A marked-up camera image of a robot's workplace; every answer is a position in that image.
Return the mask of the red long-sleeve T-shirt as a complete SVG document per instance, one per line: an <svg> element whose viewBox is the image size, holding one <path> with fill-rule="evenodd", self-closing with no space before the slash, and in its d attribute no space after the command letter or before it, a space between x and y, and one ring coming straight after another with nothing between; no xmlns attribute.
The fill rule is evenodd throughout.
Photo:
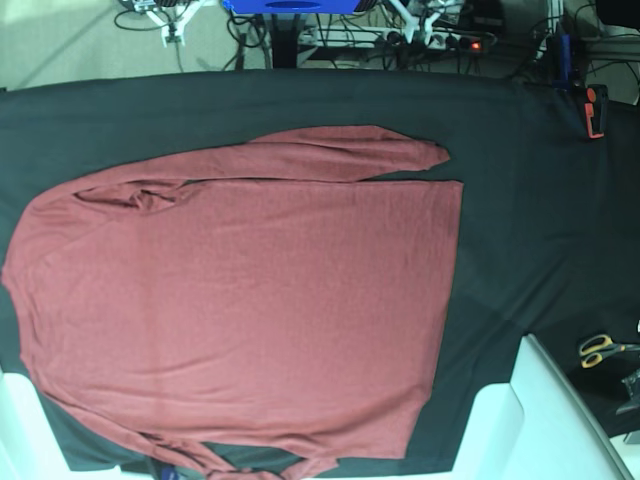
<svg viewBox="0 0 640 480"><path fill-rule="evenodd" d="M2 282L36 388L95 433L209 479L215 443L400 459L428 401L463 186L448 152L317 127L130 163L25 209Z"/></svg>

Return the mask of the white power strip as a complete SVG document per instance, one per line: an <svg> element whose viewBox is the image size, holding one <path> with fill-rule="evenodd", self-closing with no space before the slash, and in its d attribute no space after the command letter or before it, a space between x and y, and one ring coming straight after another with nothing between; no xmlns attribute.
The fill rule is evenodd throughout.
<svg viewBox="0 0 640 480"><path fill-rule="evenodd" d="M431 33L421 31L409 39L403 30L385 27L355 27L343 25L311 26L303 30L298 44L304 47L373 48L382 46L418 46L434 51L481 53L497 43L489 32L471 32L436 28Z"/></svg>

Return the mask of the black table cloth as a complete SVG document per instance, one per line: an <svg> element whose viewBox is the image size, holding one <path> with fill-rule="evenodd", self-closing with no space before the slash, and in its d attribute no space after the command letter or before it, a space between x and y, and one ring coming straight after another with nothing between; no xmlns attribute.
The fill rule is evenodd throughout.
<svg viewBox="0 0 640 480"><path fill-rule="evenodd" d="M549 87L455 74L250 70L86 81L1 96L1 237L65 181L115 165L273 132L379 125L443 145L429 180L464 183L453 294L431 400L402 460L345 459L334 477L451 468L476 393L507 380L534 334L607 435L632 355L584 370L579 343L638 338L639 110L611 102L602 139Z"/></svg>

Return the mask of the blue plastic bin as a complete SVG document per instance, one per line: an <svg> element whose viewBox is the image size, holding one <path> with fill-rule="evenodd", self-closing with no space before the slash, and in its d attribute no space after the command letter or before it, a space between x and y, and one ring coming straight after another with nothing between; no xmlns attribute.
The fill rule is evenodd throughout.
<svg viewBox="0 0 640 480"><path fill-rule="evenodd" d="M226 9L237 14L351 14L358 0L223 0Z"/></svg>

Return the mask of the orange black clamp right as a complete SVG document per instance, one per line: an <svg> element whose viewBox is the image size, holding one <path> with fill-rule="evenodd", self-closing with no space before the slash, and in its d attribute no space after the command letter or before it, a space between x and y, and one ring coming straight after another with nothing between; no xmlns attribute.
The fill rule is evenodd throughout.
<svg viewBox="0 0 640 480"><path fill-rule="evenodd" d="M605 135L608 118L609 92L606 85L594 84L586 89L584 102L588 136L600 139Z"/></svg>

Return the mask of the blue clamp at right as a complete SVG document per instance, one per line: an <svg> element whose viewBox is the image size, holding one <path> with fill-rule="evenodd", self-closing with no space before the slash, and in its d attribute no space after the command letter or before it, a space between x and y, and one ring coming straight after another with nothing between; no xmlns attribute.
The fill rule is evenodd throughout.
<svg viewBox="0 0 640 480"><path fill-rule="evenodd" d="M571 39L570 35L559 28L553 37L553 82L555 88L570 89Z"/></svg>

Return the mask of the white right table frame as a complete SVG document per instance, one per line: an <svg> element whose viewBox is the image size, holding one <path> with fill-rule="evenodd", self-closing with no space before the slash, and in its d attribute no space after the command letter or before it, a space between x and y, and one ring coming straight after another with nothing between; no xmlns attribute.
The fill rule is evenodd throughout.
<svg viewBox="0 0 640 480"><path fill-rule="evenodd" d="M475 396L453 479L631 479L632 473L534 335L511 378Z"/></svg>

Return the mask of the white table frame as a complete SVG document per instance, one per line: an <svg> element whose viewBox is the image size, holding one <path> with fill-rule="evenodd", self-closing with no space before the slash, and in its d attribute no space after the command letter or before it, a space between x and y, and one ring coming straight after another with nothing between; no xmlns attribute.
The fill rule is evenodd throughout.
<svg viewBox="0 0 640 480"><path fill-rule="evenodd" d="M631 479L632 473L534 335L511 378L475 396L453 479Z"/></svg>
<svg viewBox="0 0 640 480"><path fill-rule="evenodd" d="M120 479L114 467L70 470L35 388L20 374L1 374L1 477L3 479Z"/></svg>

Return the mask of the yellow-handled scissors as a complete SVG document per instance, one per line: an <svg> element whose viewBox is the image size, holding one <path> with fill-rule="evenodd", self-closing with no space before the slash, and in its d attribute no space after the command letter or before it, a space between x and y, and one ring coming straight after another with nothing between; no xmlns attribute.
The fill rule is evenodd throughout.
<svg viewBox="0 0 640 480"><path fill-rule="evenodd" d="M638 353L638 343L620 343L607 334L595 335L578 347L580 365L583 369L594 368L607 358L620 353Z"/></svg>

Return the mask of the white left table frame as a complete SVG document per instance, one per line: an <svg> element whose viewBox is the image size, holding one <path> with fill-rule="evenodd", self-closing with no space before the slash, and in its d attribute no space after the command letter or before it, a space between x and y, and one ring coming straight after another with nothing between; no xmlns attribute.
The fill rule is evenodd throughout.
<svg viewBox="0 0 640 480"><path fill-rule="evenodd" d="M70 470L35 388L20 374L1 374L1 477L3 479L120 479L114 467Z"/></svg>

